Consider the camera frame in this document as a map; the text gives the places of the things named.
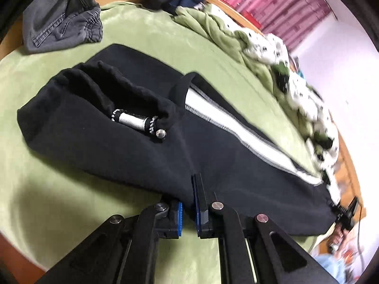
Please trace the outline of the person's right hand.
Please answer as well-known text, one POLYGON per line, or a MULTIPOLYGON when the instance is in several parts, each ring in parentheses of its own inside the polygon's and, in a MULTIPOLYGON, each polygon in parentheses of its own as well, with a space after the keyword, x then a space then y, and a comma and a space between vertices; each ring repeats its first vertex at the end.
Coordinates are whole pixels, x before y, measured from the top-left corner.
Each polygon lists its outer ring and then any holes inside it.
POLYGON ((330 254, 337 254, 345 246, 349 231, 342 227, 342 224, 336 224, 333 233, 327 239, 327 250, 330 254))

